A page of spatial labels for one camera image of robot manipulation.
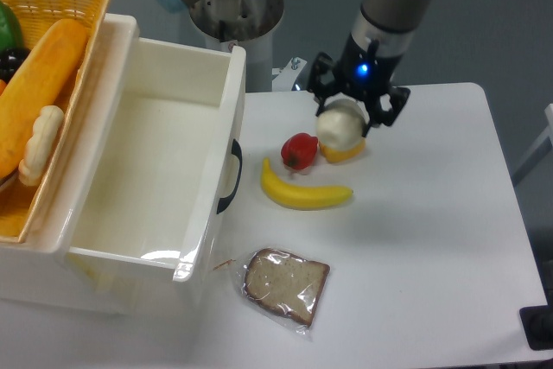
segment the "gray wall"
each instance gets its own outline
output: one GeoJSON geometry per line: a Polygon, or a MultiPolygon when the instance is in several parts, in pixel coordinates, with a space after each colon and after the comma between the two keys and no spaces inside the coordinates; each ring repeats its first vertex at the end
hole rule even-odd
{"type": "MultiPolygon", "coordinates": [[[[275,66],[290,57],[337,57],[360,0],[285,0],[275,35],[275,66]]],[[[133,15],[142,36],[201,45],[185,15],[171,16],[154,0],[112,0],[110,12],[133,15]]],[[[403,84],[472,81],[484,87],[510,169],[546,126],[553,102],[551,0],[435,0],[397,70],[403,84]]],[[[553,156],[517,189],[531,242],[553,258],[553,156]]]]}

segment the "blue led light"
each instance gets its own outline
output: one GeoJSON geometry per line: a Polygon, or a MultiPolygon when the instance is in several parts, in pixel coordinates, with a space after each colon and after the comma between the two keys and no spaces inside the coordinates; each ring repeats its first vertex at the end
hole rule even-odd
{"type": "Polygon", "coordinates": [[[357,75],[360,78],[366,78],[371,73],[371,67],[369,67],[367,64],[360,64],[357,67],[357,75]]]}

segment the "white tabletop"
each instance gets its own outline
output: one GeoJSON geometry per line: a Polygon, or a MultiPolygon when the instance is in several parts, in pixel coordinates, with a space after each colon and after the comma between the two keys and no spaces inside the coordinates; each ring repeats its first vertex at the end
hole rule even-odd
{"type": "Polygon", "coordinates": [[[0,367],[420,368],[553,356],[528,348],[518,317],[545,298],[482,90],[414,87],[363,157],[320,157],[291,178],[280,146],[314,132],[315,108],[305,92],[247,96],[242,182],[216,244],[219,258],[278,246],[330,264],[311,341],[247,307],[218,270],[194,335],[177,321],[0,302],[0,367]],[[265,156],[287,181],[346,184],[354,199],[282,208],[258,186],[265,156]]]}

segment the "white drawer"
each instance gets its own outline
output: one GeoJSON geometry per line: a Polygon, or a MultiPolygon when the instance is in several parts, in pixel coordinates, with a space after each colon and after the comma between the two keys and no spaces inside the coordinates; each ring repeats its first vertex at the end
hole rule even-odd
{"type": "Polygon", "coordinates": [[[95,57],[51,206],[26,244],[0,246],[21,269],[0,275],[0,297],[105,311],[164,290],[197,302],[241,171],[245,51],[139,38],[130,16],[108,15],[104,26],[98,54],[126,62],[95,57]],[[130,38],[124,45],[110,43],[118,32],[130,38]],[[67,270],[92,298],[53,283],[67,270]]]}

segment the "yellow banana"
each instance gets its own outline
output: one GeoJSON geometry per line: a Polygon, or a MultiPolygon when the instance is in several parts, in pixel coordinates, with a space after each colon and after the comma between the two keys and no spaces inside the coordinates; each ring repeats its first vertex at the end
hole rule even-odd
{"type": "Polygon", "coordinates": [[[261,188],[276,203],[294,209],[322,209],[350,199],[352,189],[346,186],[304,187],[283,181],[270,167],[267,157],[261,170],[261,188]]]}

